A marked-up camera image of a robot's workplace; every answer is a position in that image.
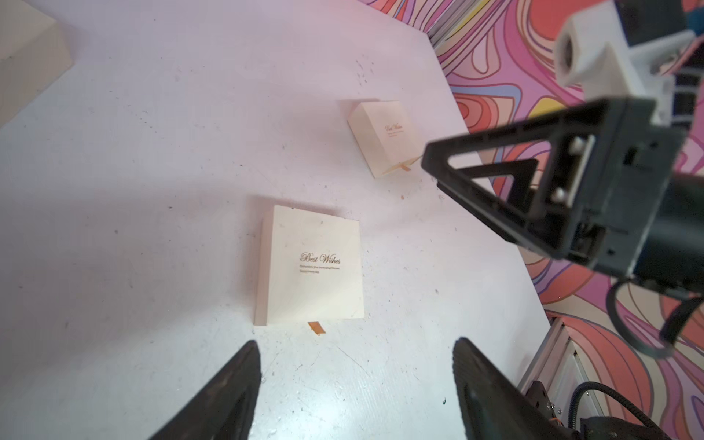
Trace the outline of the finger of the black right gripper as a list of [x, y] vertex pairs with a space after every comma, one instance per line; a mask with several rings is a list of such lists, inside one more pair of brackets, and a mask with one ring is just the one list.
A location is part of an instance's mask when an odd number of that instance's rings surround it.
[[442, 181], [454, 170], [449, 165], [454, 156], [533, 141], [549, 142], [558, 156], [571, 138], [596, 133], [610, 107], [609, 99], [599, 99], [499, 128], [433, 141], [423, 153], [422, 169]]
[[[567, 256], [564, 232], [568, 210], [548, 203], [545, 192], [531, 187], [536, 159], [478, 165], [461, 169], [436, 165], [439, 188], [501, 238], [552, 259]], [[511, 177], [505, 200], [480, 185], [489, 177]]]

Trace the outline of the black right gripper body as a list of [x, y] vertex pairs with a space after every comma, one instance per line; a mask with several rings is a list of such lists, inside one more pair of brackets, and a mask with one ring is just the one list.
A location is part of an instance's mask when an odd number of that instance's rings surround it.
[[535, 247], [628, 277], [645, 246], [685, 139], [653, 123], [656, 104], [611, 98], [535, 121], [551, 152], [535, 192]]

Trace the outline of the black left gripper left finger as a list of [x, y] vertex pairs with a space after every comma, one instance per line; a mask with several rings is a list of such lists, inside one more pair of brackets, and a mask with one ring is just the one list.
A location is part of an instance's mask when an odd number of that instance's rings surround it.
[[256, 341], [247, 342], [153, 439], [247, 439], [262, 373]]

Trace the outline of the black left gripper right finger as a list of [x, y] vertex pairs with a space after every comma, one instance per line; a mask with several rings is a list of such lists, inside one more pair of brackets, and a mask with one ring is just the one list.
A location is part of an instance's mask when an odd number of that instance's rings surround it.
[[456, 394], [468, 439], [566, 439], [491, 361], [462, 337], [453, 348]]

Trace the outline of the cream drawer jewelry box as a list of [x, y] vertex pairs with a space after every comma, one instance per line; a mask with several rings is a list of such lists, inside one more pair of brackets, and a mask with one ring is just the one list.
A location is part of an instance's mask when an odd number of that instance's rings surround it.
[[399, 101], [360, 102], [348, 126], [375, 179], [409, 169], [423, 155], [424, 145]]

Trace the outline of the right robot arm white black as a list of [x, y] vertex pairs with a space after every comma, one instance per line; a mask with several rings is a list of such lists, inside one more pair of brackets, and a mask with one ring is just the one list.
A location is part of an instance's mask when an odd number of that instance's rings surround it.
[[671, 126], [656, 104], [603, 98], [501, 128], [429, 143], [423, 169], [504, 240], [676, 300], [654, 342], [607, 294], [614, 328], [654, 359], [672, 356], [703, 303], [703, 180], [673, 168], [688, 107]]

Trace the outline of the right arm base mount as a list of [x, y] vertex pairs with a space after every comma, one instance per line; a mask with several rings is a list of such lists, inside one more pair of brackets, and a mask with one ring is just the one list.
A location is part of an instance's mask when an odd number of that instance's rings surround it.
[[[602, 414], [588, 414], [581, 410], [581, 403], [594, 394], [601, 393], [630, 414], [633, 421]], [[587, 381], [577, 385], [568, 402], [564, 420], [558, 418], [558, 408], [549, 399], [546, 387], [541, 381], [533, 381], [524, 394], [528, 403], [555, 425], [567, 439], [670, 439], [645, 412], [617, 390], [598, 383]]]

